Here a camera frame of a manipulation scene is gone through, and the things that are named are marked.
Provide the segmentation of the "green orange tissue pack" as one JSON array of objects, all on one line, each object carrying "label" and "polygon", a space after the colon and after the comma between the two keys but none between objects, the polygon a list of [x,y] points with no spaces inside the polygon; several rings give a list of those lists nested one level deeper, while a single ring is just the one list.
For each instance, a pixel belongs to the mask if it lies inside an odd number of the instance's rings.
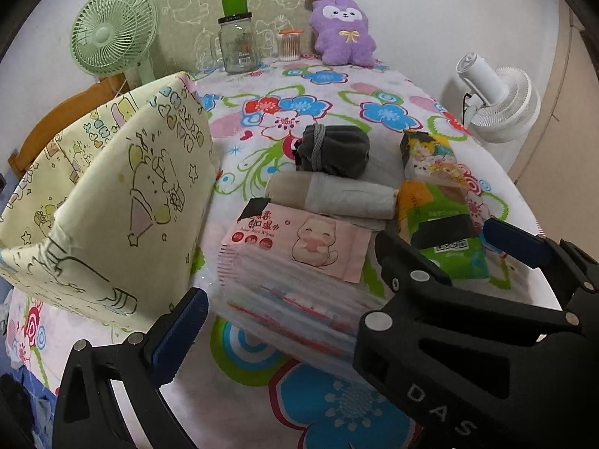
[{"label": "green orange tissue pack", "polygon": [[452,280],[489,277],[465,190],[407,180],[399,190],[397,204],[399,236]]}]

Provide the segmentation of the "yellow cartoon tissue pack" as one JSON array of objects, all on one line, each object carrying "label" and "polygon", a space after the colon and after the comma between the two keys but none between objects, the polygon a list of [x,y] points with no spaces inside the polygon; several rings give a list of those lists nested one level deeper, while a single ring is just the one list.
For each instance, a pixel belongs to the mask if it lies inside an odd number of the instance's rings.
[{"label": "yellow cartoon tissue pack", "polygon": [[407,130],[401,140],[400,152],[405,180],[467,189],[457,157],[443,137]]}]

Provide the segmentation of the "pink wet wipes pack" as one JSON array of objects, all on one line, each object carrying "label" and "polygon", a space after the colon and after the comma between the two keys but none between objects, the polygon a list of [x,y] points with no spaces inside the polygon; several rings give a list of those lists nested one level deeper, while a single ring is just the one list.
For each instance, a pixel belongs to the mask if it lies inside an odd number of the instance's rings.
[{"label": "pink wet wipes pack", "polygon": [[385,298],[365,284],[373,235],[266,198],[249,200],[218,250],[211,307],[301,362],[356,379],[359,319]]}]

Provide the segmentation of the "white beige bag roll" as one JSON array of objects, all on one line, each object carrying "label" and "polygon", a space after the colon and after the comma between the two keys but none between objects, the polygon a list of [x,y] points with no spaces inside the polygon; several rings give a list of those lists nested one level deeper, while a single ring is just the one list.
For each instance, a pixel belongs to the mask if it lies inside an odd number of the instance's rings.
[{"label": "white beige bag roll", "polygon": [[308,171],[280,171],[265,196],[274,204],[327,216],[391,220],[397,191],[392,187]]}]

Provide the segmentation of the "grey socks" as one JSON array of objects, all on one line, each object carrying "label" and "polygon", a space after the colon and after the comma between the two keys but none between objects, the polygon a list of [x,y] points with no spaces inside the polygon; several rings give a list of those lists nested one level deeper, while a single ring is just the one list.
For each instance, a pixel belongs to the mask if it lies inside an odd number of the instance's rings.
[{"label": "grey socks", "polygon": [[365,173],[370,150],[370,139],[359,127],[322,124],[306,127],[292,148],[298,170],[353,180]]}]

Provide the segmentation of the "floral tablecloth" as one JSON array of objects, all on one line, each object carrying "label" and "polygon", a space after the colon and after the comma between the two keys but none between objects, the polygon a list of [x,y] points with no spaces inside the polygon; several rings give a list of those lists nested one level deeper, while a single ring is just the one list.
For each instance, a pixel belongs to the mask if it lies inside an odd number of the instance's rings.
[{"label": "floral tablecloth", "polygon": [[[220,160],[199,245],[188,260],[201,285],[213,281],[217,249],[234,215],[261,197],[275,173],[294,168],[292,147],[308,125],[365,131],[365,179],[398,187],[399,145],[408,129],[440,136],[456,153],[476,224],[489,217],[532,233],[540,226],[502,166],[449,110],[402,73],[327,67],[304,59],[266,63],[238,76],[197,80]],[[132,90],[69,117],[15,188],[4,233],[39,240],[77,177],[147,100]],[[165,396],[201,448],[402,448],[417,426],[382,395],[298,362],[227,320],[210,316]]]}]

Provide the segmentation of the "white standing fan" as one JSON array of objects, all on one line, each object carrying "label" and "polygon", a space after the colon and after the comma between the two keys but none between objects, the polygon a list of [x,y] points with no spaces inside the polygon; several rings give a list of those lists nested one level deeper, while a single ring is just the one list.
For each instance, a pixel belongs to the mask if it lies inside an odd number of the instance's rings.
[{"label": "white standing fan", "polygon": [[531,131],[541,98],[531,77],[521,68],[493,68],[470,52],[456,64],[454,89],[442,99],[460,113],[466,130],[486,144],[507,144]]}]

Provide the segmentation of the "yellow fabric storage box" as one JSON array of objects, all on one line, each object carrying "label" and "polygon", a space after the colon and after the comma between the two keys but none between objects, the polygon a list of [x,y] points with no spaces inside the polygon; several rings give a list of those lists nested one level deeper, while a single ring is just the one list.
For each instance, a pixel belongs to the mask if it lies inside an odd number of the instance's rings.
[{"label": "yellow fabric storage box", "polygon": [[1,215],[1,275],[67,311],[147,330],[189,287],[217,176],[207,114],[184,72],[59,133]]}]

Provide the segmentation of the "purple plush bunny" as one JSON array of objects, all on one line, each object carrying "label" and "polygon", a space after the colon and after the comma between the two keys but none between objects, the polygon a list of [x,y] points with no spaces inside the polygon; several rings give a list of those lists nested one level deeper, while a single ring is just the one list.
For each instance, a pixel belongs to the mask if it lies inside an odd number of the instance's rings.
[{"label": "purple plush bunny", "polygon": [[328,66],[375,66],[377,45],[368,30],[368,17],[354,0],[315,0],[310,26],[314,48]]}]

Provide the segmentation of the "glass mason jar mug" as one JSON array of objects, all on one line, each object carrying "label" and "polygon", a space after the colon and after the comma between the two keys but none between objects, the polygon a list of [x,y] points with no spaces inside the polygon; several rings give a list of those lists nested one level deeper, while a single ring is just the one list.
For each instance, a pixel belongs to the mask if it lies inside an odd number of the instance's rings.
[{"label": "glass mason jar mug", "polygon": [[220,60],[228,74],[243,74],[258,69],[260,57],[251,12],[223,16],[218,34],[211,40],[211,54]]}]

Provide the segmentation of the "toothpick jar orange lid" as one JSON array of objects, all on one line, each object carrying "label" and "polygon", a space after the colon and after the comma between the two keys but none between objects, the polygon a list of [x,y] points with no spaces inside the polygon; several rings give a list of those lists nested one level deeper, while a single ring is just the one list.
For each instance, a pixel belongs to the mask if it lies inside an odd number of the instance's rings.
[{"label": "toothpick jar orange lid", "polygon": [[302,30],[280,30],[277,34],[278,59],[282,62],[298,61],[301,58]]}]

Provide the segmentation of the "green desk fan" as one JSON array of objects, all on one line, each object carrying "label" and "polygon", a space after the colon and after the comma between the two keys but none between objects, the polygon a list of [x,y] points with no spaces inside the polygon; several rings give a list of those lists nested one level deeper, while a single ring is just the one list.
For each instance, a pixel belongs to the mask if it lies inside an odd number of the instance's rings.
[{"label": "green desk fan", "polygon": [[88,0],[72,24],[70,53],[87,74],[110,77],[135,69],[147,84],[155,79],[150,48],[157,30],[155,0]]}]

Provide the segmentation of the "green patterned cardboard panel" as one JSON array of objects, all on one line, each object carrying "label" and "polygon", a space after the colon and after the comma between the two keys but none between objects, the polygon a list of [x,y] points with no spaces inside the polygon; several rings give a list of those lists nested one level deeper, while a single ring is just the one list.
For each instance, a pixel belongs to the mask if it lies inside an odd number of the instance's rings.
[{"label": "green patterned cardboard panel", "polygon": [[158,30],[150,48],[154,75],[176,71],[197,74],[222,62],[220,45],[241,47],[247,60],[247,34],[254,36],[254,52],[261,58],[278,54],[281,33],[298,34],[303,54],[312,51],[307,0],[155,0]]}]

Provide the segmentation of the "green cup on jar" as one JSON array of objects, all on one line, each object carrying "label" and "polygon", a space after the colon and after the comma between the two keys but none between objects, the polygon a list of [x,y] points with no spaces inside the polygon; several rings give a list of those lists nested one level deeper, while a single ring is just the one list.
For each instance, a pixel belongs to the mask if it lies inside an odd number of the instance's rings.
[{"label": "green cup on jar", "polygon": [[248,12],[247,0],[221,0],[224,16],[230,17]]}]

